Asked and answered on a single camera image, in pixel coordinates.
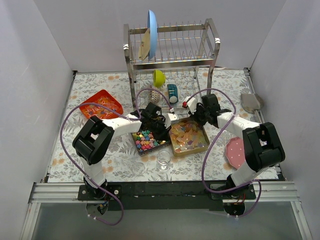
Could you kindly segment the star candy tin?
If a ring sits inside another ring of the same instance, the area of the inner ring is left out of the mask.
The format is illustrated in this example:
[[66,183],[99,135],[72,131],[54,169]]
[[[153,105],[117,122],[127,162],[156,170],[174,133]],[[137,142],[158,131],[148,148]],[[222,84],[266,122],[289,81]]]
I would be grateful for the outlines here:
[[155,138],[153,132],[149,130],[131,133],[131,136],[139,156],[147,155],[171,144],[169,138],[159,140]]

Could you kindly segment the gold tin of candies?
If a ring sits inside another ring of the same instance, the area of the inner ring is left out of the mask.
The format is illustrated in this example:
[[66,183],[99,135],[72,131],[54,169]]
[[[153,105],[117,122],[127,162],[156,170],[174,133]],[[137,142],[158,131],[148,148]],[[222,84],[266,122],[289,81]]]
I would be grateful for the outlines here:
[[169,136],[173,155],[177,158],[205,152],[210,145],[204,127],[190,117],[172,124]]

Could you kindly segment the metal scoop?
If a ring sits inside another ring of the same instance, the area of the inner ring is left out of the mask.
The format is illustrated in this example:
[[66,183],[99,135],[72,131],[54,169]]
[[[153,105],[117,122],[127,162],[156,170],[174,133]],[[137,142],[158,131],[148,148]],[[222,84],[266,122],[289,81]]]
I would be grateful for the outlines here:
[[241,94],[242,108],[251,114],[255,114],[260,123],[264,123],[264,119],[260,114],[261,109],[264,107],[264,100],[256,93],[242,93]]

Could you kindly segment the orange lollipop candy tin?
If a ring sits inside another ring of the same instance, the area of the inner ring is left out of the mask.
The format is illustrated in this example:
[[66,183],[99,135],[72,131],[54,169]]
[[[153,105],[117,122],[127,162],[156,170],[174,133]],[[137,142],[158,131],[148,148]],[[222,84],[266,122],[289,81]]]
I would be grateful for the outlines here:
[[97,116],[100,119],[114,119],[119,117],[117,114],[93,103],[111,109],[120,115],[124,113],[122,105],[109,92],[102,89],[85,100],[83,102],[84,105],[79,108],[87,119],[92,116]]

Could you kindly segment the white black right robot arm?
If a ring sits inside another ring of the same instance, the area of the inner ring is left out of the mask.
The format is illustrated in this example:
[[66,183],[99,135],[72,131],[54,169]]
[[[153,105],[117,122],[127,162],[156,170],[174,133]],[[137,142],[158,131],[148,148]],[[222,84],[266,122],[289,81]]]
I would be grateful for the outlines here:
[[272,123],[249,121],[237,116],[235,109],[221,109],[218,98],[213,93],[203,96],[201,102],[193,96],[186,98],[183,106],[189,109],[191,116],[200,125],[209,123],[220,130],[208,147],[206,159],[223,131],[243,140],[244,163],[227,177],[226,188],[223,190],[210,189],[203,179],[202,184],[208,192],[227,193],[230,198],[237,199],[245,192],[244,187],[255,182],[258,175],[285,160],[283,146]]

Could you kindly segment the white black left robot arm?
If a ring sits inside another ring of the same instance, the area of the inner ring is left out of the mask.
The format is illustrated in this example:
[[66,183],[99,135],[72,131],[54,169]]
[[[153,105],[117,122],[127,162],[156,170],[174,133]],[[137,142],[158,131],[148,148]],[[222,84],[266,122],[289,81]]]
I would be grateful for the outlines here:
[[138,154],[144,155],[170,143],[169,131],[177,119],[173,109],[162,113],[162,109],[151,102],[146,108],[135,110],[126,116],[113,119],[90,117],[72,143],[82,160],[86,191],[95,200],[106,196],[107,180],[101,161],[113,138],[133,135]]

